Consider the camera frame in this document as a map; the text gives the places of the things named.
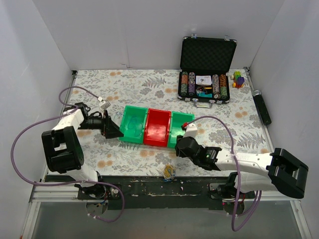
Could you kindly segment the black poker chip case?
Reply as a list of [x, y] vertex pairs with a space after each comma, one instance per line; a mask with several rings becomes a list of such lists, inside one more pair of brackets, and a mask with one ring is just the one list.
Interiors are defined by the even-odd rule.
[[[237, 47], [235, 39], [184, 37], [182, 40], [180, 73], [177, 97], [191, 101], [196, 107], [199, 103], [227, 104], [230, 89], [227, 73]], [[197, 85], [195, 77], [212, 78], [211, 85]], [[199, 93], [212, 94], [212, 98], [199, 97]]]

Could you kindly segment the black cylindrical flashlight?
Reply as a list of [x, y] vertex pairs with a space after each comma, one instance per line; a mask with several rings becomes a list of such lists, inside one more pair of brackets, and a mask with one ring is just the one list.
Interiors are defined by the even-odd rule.
[[272, 121], [267, 110], [265, 101], [263, 99], [262, 92], [259, 90], [254, 90], [252, 92], [252, 96], [263, 125], [270, 125]]

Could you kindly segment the colourful toy block train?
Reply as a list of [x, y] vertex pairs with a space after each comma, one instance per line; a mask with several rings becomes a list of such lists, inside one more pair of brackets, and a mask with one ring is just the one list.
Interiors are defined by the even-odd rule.
[[231, 75], [231, 80], [233, 80], [233, 83], [232, 83], [233, 88], [239, 89], [239, 88], [242, 88], [244, 86], [245, 79], [239, 71], [235, 71]]

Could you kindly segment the white card deck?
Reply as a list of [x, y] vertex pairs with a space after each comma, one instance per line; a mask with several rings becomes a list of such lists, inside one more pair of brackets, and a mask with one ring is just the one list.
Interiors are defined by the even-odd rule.
[[207, 85], [211, 85], [212, 84], [212, 78], [211, 78], [210, 75], [208, 75], [208, 76], [199, 76], [199, 75], [197, 75], [195, 77], [195, 80], [196, 80], [196, 84], [197, 85], [205, 85], [205, 86], [207, 86]]

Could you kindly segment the green plastic bin right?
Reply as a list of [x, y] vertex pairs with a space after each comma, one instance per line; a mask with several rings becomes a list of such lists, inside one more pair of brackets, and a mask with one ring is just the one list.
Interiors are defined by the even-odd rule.
[[182, 125], [194, 119], [194, 114], [171, 112], [169, 138], [167, 143], [168, 148], [174, 148], [177, 136], [184, 135], [185, 131], [182, 129]]

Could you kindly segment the green plastic bin left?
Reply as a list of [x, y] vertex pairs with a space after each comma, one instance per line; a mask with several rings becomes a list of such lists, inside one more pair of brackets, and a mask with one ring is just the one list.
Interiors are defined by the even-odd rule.
[[124, 134], [120, 141], [142, 144], [148, 108], [125, 106], [120, 131]]

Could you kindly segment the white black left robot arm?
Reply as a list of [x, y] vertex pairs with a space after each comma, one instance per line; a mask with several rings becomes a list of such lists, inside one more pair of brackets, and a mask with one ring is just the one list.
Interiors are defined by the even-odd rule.
[[46, 163], [51, 172], [58, 172], [79, 181], [82, 187], [89, 187], [95, 199], [105, 196], [106, 187], [97, 182], [100, 175], [90, 168], [84, 159], [76, 131], [99, 130], [106, 139], [123, 137], [120, 128], [112, 121], [107, 110], [89, 114], [90, 108], [83, 102], [67, 107], [63, 118], [49, 131], [41, 135]]

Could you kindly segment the red plastic bin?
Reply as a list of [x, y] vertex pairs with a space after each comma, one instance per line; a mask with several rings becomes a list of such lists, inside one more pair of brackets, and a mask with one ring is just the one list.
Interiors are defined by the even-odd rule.
[[171, 112], [149, 109], [145, 130], [145, 145], [167, 147], [170, 130]]

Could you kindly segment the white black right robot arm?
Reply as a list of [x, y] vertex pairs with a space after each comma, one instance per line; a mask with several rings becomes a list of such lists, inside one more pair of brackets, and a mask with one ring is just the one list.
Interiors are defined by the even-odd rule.
[[203, 147], [195, 138], [178, 136], [176, 155], [187, 157], [207, 171], [231, 171], [226, 194], [237, 198], [250, 191], [279, 191], [285, 196], [302, 199], [309, 168], [285, 149], [272, 153], [234, 153], [220, 147]]

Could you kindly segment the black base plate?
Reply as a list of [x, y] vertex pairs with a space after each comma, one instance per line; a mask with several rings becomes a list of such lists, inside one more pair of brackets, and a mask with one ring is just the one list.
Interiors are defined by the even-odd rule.
[[214, 199], [213, 188], [227, 177], [175, 177], [171, 182], [156, 176], [103, 176], [118, 186], [125, 198], [125, 209], [204, 208], [222, 210], [222, 200]]

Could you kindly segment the green plastic bin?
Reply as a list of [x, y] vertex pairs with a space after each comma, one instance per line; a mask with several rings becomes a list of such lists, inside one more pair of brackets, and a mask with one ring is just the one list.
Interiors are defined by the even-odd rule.
[[184, 135], [185, 131], [182, 129], [182, 125], [194, 119], [194, 114], [171, 112], [169, 138], [167, 143], [168, 148], [174, 148], [177, 136]]
[[120, 131], [124, 134], [120, 141], [142, 144], [148, 108], [125, 106]]

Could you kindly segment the teal plastic piece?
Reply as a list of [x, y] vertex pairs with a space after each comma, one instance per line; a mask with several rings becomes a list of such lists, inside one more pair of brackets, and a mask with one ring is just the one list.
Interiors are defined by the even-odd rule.
[[204, 98], [212, 98], [212, 94], [199, 93], [198, 96]]

